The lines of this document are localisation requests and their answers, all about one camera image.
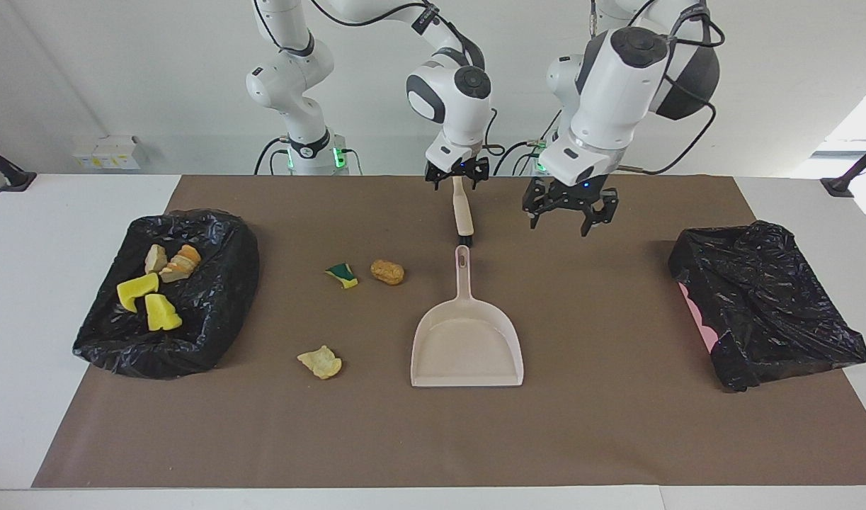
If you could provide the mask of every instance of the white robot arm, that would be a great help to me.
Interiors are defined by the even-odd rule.
[[[407,99],[414,112],[442,125],[426,150],[427,181],[446,177],[489,177],[488,161],[477,159],[490,116],[491,83],[484,56],[470,39],[439,16],[432,3],[403,0],[329,0],[351,26],[392,20],[410,25],[436,51],[407,77]]]
[[[607,14],[604,19],[630,21],[596,35],[584,54],[560,57],[549,67],[549,89],[562,104],[562,116],[539,157],[555,181],[534,178],[524,195],[532,228],[540,214],[553,209],[582,210],[584,236],[592,226],[611,222],[617,193],[602,186],[620,165],[637,123],[648,112],[673,120],[697,112],[708,106],[719,81],[714,46],[724,36],[710,20],[705,0],[601,0],[598,5]],[[719,42],[711,42],[711,29],[722,37]],[[671,166],[643,172],[661,174]],[[602,210],[593,207],[598,201]]]
[[[303,96],[332,72],[331,52],[307,29],[300,0],[254,0],[253,12],[261,35],[278,53],[249,72],[247,91],[284,117],[294,172],[344,174],[344,139],[326,126],[319,104]]]

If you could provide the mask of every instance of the white table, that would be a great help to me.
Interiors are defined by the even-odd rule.
[[[40,175],[0,195],[0,508],[866,509],[866,487],[29,490],[86,370],[68,346],[90,299],[128,223],[161,214],[178,179]],[[866,338],[866,216],[818,181],[737,181],[757,217],[795,233]],[[866,407],[866,365],[846,374]]]

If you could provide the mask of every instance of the black plastic bag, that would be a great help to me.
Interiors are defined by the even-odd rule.
[[[782,226],[687,229],[668,267],[717,334],[710,356],[732,390],[866,362],[863,336]]]
[[[150,331],[144,303],[137,313],[118,302],[115,287],[144,275],[153,244],[168,258],[184,244],[203,258],[187,280],[159,283],[183,324]],[[177,378],[215,367],[241,331],[260,280],[257,239],[240,217],[188,210],[134,220],[74,342],[74,354],[115,374]]]

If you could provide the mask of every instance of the black clamp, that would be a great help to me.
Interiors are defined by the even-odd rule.
[[[530,229],[537,228],[540,214],[553,209],[580,210],[584,213],[581,236],[587,237],[594,225],[612,222],[618,207],[616,188],[603,190],[607,175],[590,178],[575,186],[566,186],[553,178],[551,181],[540,177],[530,179],[524,193],[523,209],[530,216]],[[602,209],[594,209],[594,204],[602,201]]]
[[[707,4],[693,4],[679,14],[679,19],[691,19],[696,16],[710,16]]]
[[[430,25],[430,23],[439,24],[439,7],[435,6],[433,3],[427,3],[426,9],[423,10],[423,13],[420,16],[417,16],[417,19],[411,23],[411,28],[414,29],[414,32],[419,33],[419,35],[423,35],[423,32],[426,32],[426,27]]]
[[[449,177],[466,176],[474,182],[472,190],[476,190],[479,181],[489,180],[489,158],[471,158],[452,165],[452,171],[441,171],[435,164],[426,162],[426,181],[435,184],[439,191],[439,183]]]

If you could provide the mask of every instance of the white wall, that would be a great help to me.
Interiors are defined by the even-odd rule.
[[[492,141],[539,135],[557,109],[546,67],[582,51],[587,3],[438,3],[485,51],[501,110]],[[719,118],[678,171],[788,174],[866,94],[866,0],[710,6],[729,39],[719,49]],[[404,77],[430,48],[399,23],[340,27],[309,4],[307,20],[336,58],[310,93],[326,121],[359,149],[365,170],[419,174],[436,126],[410,111]],[[108,132],[137,135],[150,171],[250,171],[283,132],[244,87],[272,51],[249,0],[0,0],[0,152],[25,168],[74,171],[71,137]],[[665,164],[705,114],[646,120],[626,164]]]

